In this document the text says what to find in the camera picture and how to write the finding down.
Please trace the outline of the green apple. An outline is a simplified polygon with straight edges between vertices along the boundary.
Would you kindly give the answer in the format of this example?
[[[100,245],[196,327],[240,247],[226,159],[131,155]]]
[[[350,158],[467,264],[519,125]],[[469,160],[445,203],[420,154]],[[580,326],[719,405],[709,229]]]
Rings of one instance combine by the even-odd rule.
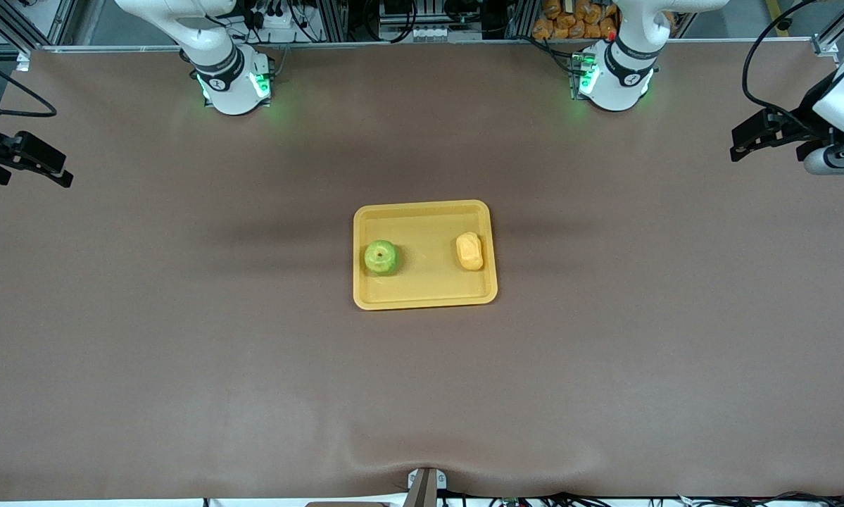
[[[364,250],[363,263],[366,271],[374,276],[394,274],[399,269],[399,250],[390,241],[374,240]]]

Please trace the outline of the yellow potato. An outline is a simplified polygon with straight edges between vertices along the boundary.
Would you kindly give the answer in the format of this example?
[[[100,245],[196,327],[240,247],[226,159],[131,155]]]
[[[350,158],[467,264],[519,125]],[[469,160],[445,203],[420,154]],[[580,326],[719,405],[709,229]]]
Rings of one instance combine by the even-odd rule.
[[[479,235],[471,232],[458,235],[455,240],[455,250],[458,263],[463,269],[476,272],[483,268],[484,248]]]

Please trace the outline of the yellow plastic tray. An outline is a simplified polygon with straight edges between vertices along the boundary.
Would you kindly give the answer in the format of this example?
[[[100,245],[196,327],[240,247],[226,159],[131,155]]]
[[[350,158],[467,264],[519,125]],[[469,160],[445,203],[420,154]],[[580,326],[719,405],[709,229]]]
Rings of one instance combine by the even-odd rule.
[[[457,240],[479,240],[481,267],[460,262]],[[374,242],[396,251],[395,270],[366,264]],[[352,299],[364,311],[482,305],[498,295],[493,228],[481,200],[441,200],[361,206],[352,219]]]

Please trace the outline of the bag of orange items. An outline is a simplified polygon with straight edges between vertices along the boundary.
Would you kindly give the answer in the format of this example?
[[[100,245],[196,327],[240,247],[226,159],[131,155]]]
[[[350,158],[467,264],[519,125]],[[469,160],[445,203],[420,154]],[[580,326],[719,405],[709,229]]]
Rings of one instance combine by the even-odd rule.
[[[612,0],[540,0],[534,39],[616,38],[622,14]]]

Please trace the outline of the silver table edge rail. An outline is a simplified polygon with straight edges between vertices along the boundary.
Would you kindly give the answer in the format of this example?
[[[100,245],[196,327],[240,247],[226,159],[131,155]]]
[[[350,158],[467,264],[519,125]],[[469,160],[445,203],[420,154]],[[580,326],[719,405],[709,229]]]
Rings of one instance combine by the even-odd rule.
[[[693,43],[722,43],[750,45],[755,42],[751,38],[731,39],[670,39],[665,44],[665,49],[671,49],[683,44]],[[511,44],[524,44],[521,39],[461,39],[454,42],[335,42],[335,43],[300,43],[300,42],[271,42],[257,43],[256,49],[360,49],[366,47],[384,47],[385,49],[403,47],[447,47],[447,46],[501,46]],[[177,45],[115,45],[115,46],[86,46],[86,45],[65,45],[65,46],[42,46],[36,51],[49,52],[49,54],[167,54],[180,51]]]

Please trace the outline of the brown table mat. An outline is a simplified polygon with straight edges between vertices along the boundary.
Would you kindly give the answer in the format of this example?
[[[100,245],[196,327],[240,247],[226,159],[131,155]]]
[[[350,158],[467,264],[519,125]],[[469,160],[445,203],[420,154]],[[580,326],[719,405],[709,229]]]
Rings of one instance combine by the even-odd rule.
[[[844,495],[844,176],[731,163],[746,45],[626,113],[528,44],[294,49],[242,118],[177,54],[36,54],[1,118],[0,501]],[[364,311],[361,206],[481,200],[498,295]]]

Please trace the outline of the white power strip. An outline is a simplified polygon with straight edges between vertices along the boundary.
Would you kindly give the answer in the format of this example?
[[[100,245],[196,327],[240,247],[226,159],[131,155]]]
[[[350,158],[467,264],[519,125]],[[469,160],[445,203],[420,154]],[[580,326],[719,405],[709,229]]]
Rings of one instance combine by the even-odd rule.
[[[244,4],[241,9],[245,26],[250,31],[296,31],[297,22],[289,9],[284,10],[283,2]]]

